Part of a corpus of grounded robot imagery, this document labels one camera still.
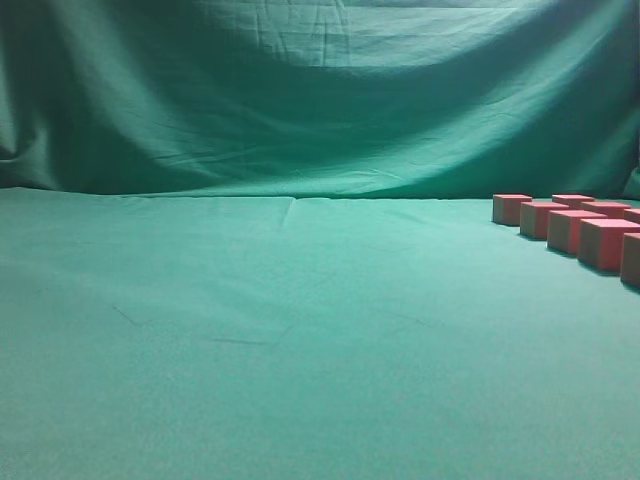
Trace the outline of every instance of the green tablecloth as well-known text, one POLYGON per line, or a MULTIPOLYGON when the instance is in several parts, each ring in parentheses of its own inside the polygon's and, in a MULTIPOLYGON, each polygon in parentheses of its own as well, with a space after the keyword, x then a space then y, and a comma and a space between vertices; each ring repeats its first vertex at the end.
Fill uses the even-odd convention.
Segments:
POLYGON ((0 478, 635 478, 640 295, 490 216, 0 192, 0 478))

